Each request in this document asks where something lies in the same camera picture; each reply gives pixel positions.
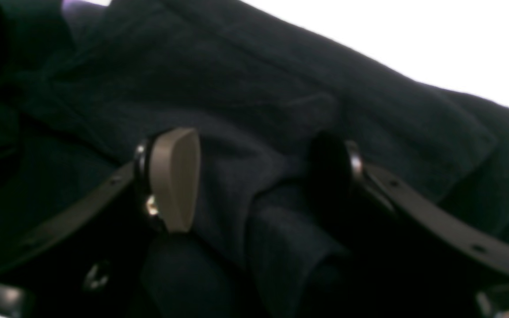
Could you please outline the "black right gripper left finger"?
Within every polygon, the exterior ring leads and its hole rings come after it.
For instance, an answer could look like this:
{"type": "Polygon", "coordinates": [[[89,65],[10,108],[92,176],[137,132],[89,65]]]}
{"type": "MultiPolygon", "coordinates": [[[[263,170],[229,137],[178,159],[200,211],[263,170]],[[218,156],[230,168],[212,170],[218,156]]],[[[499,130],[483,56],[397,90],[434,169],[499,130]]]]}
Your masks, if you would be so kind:
{"type": "Polygon", "coordinates": [[[196,129],[167,129],[90,194],[0,243],[0,318],[123,318],[149,244],[188,233],[201,170],[196,129]]]}

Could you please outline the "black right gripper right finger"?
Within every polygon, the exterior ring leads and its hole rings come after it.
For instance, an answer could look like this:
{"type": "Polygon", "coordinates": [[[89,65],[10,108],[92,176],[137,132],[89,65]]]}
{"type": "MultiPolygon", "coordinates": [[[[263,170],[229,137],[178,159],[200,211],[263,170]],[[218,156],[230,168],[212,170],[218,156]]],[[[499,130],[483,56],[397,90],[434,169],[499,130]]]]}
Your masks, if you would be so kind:
{"type": "Polygon", "coordinates": [[[310,198],[350,257],[351,318],[509,318],[509,244],[449,215],[357,143],[320,132],[310,198]]]}

